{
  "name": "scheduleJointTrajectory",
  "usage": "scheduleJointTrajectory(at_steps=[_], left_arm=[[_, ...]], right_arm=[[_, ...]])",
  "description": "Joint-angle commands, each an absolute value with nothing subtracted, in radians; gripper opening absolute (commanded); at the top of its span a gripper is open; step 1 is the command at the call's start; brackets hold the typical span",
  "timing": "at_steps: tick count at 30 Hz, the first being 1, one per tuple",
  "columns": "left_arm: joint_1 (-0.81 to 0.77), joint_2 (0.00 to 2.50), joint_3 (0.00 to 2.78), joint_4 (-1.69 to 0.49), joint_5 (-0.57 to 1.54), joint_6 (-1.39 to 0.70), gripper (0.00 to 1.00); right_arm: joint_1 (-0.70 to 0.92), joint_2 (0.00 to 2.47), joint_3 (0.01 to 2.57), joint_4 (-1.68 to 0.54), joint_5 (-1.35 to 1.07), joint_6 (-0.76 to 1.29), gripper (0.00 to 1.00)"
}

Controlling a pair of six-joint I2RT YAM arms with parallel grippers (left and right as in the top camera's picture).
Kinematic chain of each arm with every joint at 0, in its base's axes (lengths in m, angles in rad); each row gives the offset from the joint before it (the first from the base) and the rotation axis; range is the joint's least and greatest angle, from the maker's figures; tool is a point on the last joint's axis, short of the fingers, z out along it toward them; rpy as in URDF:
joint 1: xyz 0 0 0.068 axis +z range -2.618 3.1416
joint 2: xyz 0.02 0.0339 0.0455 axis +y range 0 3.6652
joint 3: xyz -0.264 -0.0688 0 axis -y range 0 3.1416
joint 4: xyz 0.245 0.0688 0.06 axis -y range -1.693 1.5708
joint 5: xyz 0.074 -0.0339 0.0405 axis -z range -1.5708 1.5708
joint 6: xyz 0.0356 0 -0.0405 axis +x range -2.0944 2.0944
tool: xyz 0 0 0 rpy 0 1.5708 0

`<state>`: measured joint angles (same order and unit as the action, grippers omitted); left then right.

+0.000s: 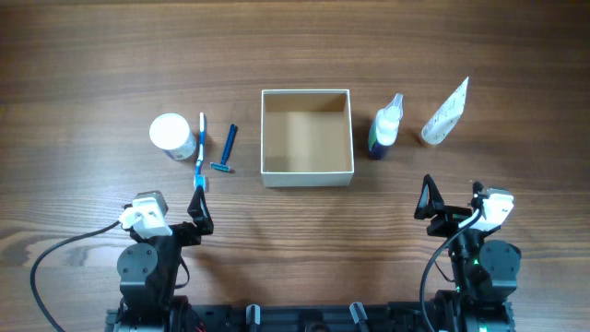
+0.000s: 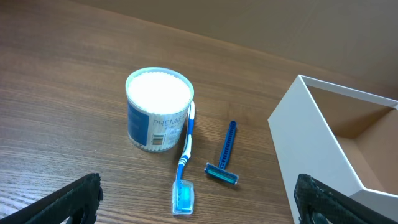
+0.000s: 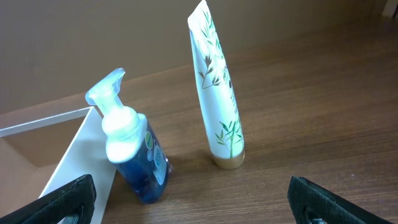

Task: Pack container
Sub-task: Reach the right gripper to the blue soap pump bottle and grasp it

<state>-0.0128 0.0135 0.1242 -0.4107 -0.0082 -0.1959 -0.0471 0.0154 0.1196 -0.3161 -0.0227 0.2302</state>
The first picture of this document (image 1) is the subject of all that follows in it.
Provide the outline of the clear blue pump bottle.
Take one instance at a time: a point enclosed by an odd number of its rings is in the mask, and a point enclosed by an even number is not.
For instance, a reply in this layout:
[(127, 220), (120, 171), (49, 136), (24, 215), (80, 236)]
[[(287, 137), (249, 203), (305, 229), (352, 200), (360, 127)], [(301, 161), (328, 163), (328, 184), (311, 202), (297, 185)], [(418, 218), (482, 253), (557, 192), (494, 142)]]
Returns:
[(397, 139), (403, 117), (403, 98), (396, 93), (392, 101), (378, 111), (368, 136), (369, 155), (373, 160), (381, 160)]

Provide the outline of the blue disposable razor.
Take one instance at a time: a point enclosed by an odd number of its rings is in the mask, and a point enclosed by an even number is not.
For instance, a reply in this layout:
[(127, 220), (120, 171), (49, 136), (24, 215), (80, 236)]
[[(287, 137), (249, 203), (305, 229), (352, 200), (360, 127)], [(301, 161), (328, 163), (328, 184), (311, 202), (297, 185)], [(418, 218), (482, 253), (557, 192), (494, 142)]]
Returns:
[(236, 124), (230, 126), (226, 143), (223, 149), (222, 157), (220, 162), (211, 162), (210, 167), (220, 172), (232, 172), (232, 168), (228, 165), (228, 159), (230, 158), (231, 149), (238, 131)]

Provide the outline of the white squeeze tube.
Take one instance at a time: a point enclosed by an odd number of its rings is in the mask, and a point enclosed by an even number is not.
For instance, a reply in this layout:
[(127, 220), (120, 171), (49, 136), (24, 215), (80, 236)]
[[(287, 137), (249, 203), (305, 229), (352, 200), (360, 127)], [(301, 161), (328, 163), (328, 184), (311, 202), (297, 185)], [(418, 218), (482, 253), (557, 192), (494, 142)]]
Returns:
[(457, 125), (465, 105), (469, 77), (449, 96), (420, 132), (421, 140), (436, 146), (442, 143)]

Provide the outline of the white cotton swab jar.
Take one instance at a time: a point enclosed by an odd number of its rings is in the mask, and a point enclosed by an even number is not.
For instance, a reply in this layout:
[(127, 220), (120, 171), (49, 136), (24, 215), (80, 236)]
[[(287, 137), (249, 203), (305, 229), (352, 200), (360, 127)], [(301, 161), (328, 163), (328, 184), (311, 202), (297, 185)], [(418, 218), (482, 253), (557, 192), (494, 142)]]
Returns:
[(151, 124), (149, 138), (172, 160), (186, 160), (196, 151), (195, 136), (178, 113), (164, 113)]

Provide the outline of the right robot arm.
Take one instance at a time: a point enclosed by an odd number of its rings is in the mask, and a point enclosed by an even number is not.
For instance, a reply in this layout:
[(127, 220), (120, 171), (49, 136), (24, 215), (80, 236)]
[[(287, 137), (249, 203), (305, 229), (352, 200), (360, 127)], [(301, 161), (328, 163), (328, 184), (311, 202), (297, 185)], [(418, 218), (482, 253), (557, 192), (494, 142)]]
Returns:
[[(514, 207), (507, 190), (472, 185), (468, 207), (448, 206), (433, 178), (423, 178), (415, 219), (428, 219), (427, 234), (444, 242), (429, 259), (419, 284), (422, 324), (427, 331), (513, 332), (508, 297), (517, 289), (522, 253), (518, 247), (487, 237), (498, 231)], [(454, 290), (439, 290), (429, 301), (425, 288), (431, 268), (447, 251)]]

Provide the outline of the blue white toothbrush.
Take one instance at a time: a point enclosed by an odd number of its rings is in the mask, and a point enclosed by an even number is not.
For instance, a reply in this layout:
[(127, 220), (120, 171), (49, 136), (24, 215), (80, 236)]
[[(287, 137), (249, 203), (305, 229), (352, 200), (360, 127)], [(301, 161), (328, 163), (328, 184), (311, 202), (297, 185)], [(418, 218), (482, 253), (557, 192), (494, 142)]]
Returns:
[(201, 187), (204, 191), (207, 189), (207, 178), (202, 174), (205, 140), (207, 138), (207, 119), (204, 113), (199, 114), (199, 138), (198, 153), (195, 163), (194, 188)]

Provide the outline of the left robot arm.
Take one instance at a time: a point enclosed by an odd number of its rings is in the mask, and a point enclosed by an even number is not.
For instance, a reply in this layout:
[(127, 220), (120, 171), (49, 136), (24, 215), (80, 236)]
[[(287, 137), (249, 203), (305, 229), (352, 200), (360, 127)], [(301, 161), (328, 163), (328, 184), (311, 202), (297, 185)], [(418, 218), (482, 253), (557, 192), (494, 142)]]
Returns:
[(119, 217), (122, 229), (136, 242), (119, 256), (123, 298), (105, 319), (107, 331), (204, 331), (205, 323), (185, 296), (174, 292), (178, 270), (186, 267), (182, 249), (201, 243), (214, 224), (198, 185), (187, 209), (191, 221), (168, 225), (169, 208), (160, 191), (138, 194)]

